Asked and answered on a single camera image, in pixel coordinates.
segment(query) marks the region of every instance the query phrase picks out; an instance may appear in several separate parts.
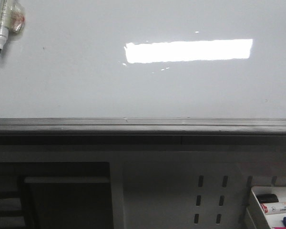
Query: metal ledge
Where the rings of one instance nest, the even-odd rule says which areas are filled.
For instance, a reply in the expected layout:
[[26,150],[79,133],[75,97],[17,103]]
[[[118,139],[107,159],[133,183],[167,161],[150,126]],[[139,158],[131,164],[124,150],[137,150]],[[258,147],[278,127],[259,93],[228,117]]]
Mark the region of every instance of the metal ledge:
[[0,119],[0,134],[285,134],[286,119]]

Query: rectangular slot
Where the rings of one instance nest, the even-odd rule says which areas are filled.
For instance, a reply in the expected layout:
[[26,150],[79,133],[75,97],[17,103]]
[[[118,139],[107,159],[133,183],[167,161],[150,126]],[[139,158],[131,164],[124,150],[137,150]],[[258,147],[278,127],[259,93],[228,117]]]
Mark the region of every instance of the rectangular slot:
[[202,187],[204,185],[204,176],[199,176],[198,187]]
[[195,214],[194,216],[194,224],[198,224],[199,223],[199,214]]
[[220,224],[221,222],[221,214],[218,214],[216,217],[216,224]]
[[223,206],[224,205],[224,201],[225,201],[225,196],[220,196],[219,198],[219,206]]
[[227,187],[227,185],[228,185],[228,176],[224,176],[223,187]]
[[201,195],[198,195],[196,199],[196,206],[200,206],[200,205],[201,205]]

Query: black marker cap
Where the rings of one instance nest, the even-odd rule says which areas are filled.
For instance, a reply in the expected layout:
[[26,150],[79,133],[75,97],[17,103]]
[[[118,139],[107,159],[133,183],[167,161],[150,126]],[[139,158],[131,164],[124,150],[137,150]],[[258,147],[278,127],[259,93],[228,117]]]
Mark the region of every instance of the black marker cap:
[[260,204],[278,202],[276,194],[262,194],[262,195],[257,195],[256,198]]

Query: white surface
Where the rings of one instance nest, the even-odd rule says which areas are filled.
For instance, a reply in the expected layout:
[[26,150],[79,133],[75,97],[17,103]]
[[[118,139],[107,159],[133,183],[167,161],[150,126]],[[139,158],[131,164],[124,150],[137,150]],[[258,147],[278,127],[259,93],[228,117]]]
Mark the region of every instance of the white surface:
[[[0,118],[286,118],[286,0],[20,0]],[[248,59],[128,63],[128,43],[253,39]]]
[[[252,187],[252,192],[257,201],[256,195],[260,194],[276,194],[279,202],[286,201],[286,187]],[[283,218],[286,217],[286,213],[265,215],[270,227],[285,227],[283,224]]]

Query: marker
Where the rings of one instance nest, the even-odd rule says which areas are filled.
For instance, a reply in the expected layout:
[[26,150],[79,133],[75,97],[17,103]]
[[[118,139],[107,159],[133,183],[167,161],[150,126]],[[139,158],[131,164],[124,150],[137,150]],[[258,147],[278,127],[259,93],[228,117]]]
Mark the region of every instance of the marker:
[[261,207],[265,215],[286,213],[286,202],[264,203]]
[[0,4],[0,53],[9,38],[14,0],[1,0]]

